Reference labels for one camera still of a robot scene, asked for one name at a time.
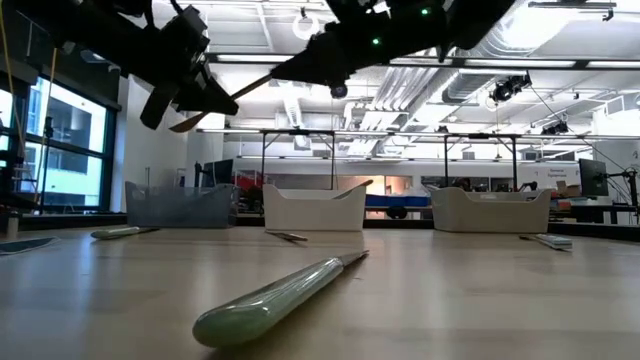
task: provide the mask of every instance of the metal frame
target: metal frame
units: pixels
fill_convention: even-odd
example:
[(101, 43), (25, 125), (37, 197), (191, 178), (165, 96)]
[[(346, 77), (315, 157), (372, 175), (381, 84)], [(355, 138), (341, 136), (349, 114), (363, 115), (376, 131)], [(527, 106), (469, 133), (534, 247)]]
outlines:
[[(517, 134), (445, 134), (444, 136), (444, 181), (446, 186), (449, 186), (449, 150), (451, 150), (456, 144), (460, 142), (460, 139), (463, 138), (469, 139), (497, 139), (500, 144), (507, 147), (509, 151), (511, 151), (512, 158), (512, 166), (513, 166), (513, 192), (518, 192), (518, 159), (517, 159), (517, 151), (516, 151), (516, 139), (521, 137)], [(458, 138), (458, 140), (451, 145), (448, 146), (449, 138)], [(504, 143), (502, 139), (511, 139), (511, 149)]]
[[(336, 152), (334, 151), (335, 147), (336, 147), (336, 134), (335, 131), (333, 130), (305, 130), (305, 129), (289, 129), (289, 130), (280, 130), (280, 129), (263, 129), (260, 130), (260, 133), (262, 134), (262, 155), (261, 155), (261, 176), (260, 176), (260, 189), (263, 188), (264, 186), (264, 178), (265, 178), (265, 174), (264, 174), (264, 163), (265, 163), (265, 154), (267, 151), (267, 148), (269, 146), (271, 146), (271, 144), (273, 144), (274, 141), (276, 141), (277, 138), (280, 137), (280, 135), (282, 134), (287, 134), (290, 136), (310, 136), (310, 135), (327, 135), (327, 136), (331, 136), (332, 137), (332, 146), (331, 146), (331, 190), (333, 190), (334, 187), (334, 175), (335, 175), (335, 163), (336, 163)], [(267, 144), (267, 135), (268, 134), (277, 134), (277, 136), (271, 140), (268, 144)], [(285, 159), (286, 156), (280, 156), (279, 158), (281, 159)]]
[[(213, 134), (261, 134), (264, 131), (279, 132), (281, 134), (289, 134), (295, 132), (295, 129), (197, 129), (200, 133)], [(468, 137), (471, 140), (486, 140), (490, 137), (499, 136), (500, 138), (516, 137), (522, 140), (640, 140), (640, 136), (626, 135), (536, 135), (536, 134), (488, 134), (488, 133), (433, 133), (433, 132), (404, 132), (404, 131), (342, 131), (342, 130), (302, 130), (311, 133), (322, 133), (335, 136), (368, 136), (368, 137), (387, 137), (387, 136), (417, 136), (420, 138), (440, 139), (448, 137)]]

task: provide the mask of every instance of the computer monitor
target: computer monitor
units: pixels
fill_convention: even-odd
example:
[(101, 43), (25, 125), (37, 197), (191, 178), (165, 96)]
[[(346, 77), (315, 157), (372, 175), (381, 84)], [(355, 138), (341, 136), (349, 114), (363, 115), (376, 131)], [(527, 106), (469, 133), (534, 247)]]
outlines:
[(609, 196), (609, 184), (605, 175), (607, 165), (601, 161), (580, 159), (582, 196)]
[(213, 163), (213, 175), (218, 184), (232, 184), (233, 159), (216, 161)]

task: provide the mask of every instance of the white basket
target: white basket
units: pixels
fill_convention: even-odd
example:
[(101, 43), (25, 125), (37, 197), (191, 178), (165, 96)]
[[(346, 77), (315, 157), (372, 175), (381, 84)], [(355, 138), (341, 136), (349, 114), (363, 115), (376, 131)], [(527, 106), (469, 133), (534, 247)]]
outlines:
[(431, 193), (437, 230), (478, 233), (546, 233), (551, 190), (531, 193), (467, 193), (445, 188)]
[(367, 188), (343, 191), (278, 190), (264, 185), (265, 227), (270, 231), (362, 231)]

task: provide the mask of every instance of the fluorescent light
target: fluorescent light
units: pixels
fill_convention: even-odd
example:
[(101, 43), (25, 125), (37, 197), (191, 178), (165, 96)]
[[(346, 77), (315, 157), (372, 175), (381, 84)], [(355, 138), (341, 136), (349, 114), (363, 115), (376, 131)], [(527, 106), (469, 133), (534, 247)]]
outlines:
[(420, 137), (444, 137), (447, 134), (443, 133), (412, 133), (412, 132), (400, 132), (396, 133), (396, 136), (420, 136)]
[(590, 2), (579, 4), (577, 2), (530, 2), (530, 8), (539, 9), (580, 9), (580, 10), (608, 10), (617, 7), (618, 4), (614, 2)]
[(291, 59), (292, 55), (252, 55), (252, 54), (220, 54), (217, 55), (218, 62), (255, 62), (255, 63), (283, 63)]
[(544, 68), (544, 67), (560, 67), (570, 68), (573, 67), (576, 62), (572, 60), (533, 60), (533, 59), (469, 59), (465, 63), (469, 66), (508, 66), (518, 68)]
[(257, 129), (198, 129), (199, 132), (218, 134), (259, 134)]
[(527, 75), (526, 70), (505, 70), (505, 69), (460, 69), (460, 74), (464, 75)]
[(391, 60), (389, 63), (393, 65), (405, 65), (405, 66), (432, 66), (432, 67), (443, 67), (443, 66), (451, 66), (452, 60), (447, 58), (444, 62), (439, 62), (436, 57), (424, 57), (424, 56), (405, 56), (401, 58), (396, 58)]
[(394, 132), (388, 131), (336, 131), (336, 135), (363, 135), (363, 136), (389, 136), (391, 134), (395, 134)]
[[(262, 159), (260, 155), (238, 155), (238, 159)], [(279, 156), (265, 156), (265, 159), (279, 159)]]
[(640, 136), (626, 135), (522, 135), (522, 139), (568, 139), (568, 140), (640, 140)]
[(587, 65), (587, 68), (640, 68), (640, 61), (591, 61)]

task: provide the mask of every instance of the desk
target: desk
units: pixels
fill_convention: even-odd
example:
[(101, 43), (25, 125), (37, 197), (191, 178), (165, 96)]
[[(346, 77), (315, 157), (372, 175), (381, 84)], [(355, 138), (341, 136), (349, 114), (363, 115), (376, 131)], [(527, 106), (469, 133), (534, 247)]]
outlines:
[(573, 205), (571, 216), (578, 222), (604, 224), (604, 213), (611, 215), (611, 224), (618, 224), (618, 213), (635, 213), (637, 209), (629, 205)]
[[(431, 230), (303, 232), (304, 246), (260, 228), (90, 233), (25, 234), (62, 241), (0, 261), (2, 359), (638, 358), (636, 246), (574, 239), (571, 256), (512, 234)], [(203, 312), (362, 249), (366, 260), (255, 342), (193, 339)]]

